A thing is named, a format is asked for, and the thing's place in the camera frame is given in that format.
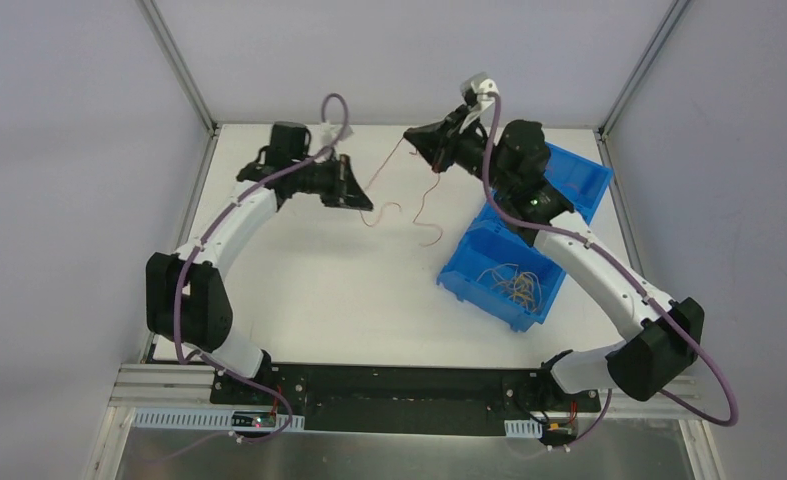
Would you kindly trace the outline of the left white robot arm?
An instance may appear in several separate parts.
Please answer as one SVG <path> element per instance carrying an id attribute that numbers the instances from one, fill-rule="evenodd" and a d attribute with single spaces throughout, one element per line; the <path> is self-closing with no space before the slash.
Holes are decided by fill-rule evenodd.
<path id="1" fill-rule="evenodd" d="M 321 125 L 322 148 L 310 152 L 312 134 L 300 123 L 279 121 L 267 145 L 236 176 L 230 196 L 198 236 L 173 253 L 154 253 L 146 264 L 146 324 L 172 341 L 180 360 L 190 349 L 238 377 L 235 389 L 250 404 L 266 402 L 274 378 L 261 369 L 269 355 L 242 333 L 224 278 L 252 236 L 296 194 L 314 195 L 328 208 L 371 211 L 351 159 L 336 151 L 347 125 Z"/>

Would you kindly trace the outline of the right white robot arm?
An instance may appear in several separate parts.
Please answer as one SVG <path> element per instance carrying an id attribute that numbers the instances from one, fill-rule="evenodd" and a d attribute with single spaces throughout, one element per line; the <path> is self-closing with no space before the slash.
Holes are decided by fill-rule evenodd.
<path id="1" fill-rule="evenodd" d="M 562 352 L 547 362 L 551 374 L 536 384 L 542 405 L 559 410 L 593 388 L 647 401 L 694 364 L 704 309 L 656 288 L 600 242 L 546 176 L 551 150 L 541 123 L 514 120 L 494 141 L 479 123 L 462 129 L 447 119 L 409 128 L 403 138 L 437 173 L 458 165 L 477 178 L 487 175 L 508 229 L 572 277 L 620 334 L 614 345 Z"/>

